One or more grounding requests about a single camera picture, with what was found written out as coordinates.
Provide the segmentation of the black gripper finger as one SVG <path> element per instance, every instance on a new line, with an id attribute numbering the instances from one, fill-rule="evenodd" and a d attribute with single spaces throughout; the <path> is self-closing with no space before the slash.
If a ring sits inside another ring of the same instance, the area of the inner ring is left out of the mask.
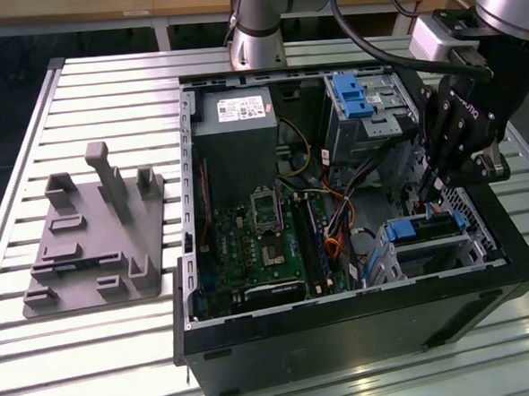
<path id="1" fill-rule="evenodd" d="M 439 191 L 435 186 L 436 179 L 441 176 L 442 171 L 439 156 L 441 128 L 438 126 L 438 94 L 433 86 L 425 86 L 421 88 L 418 99 L 419 143 L 424 149 L 426 163 L 418 196 L 422 202 L 434 202 Z"/>
<path id="2" fill-rule="evenodd" d="M 438 126 L 442 170 L 435 186 L 439 190 L 501 179 L 494 114 L 482 114 L 474 119 L 464 111 L 439 113 Z"/>

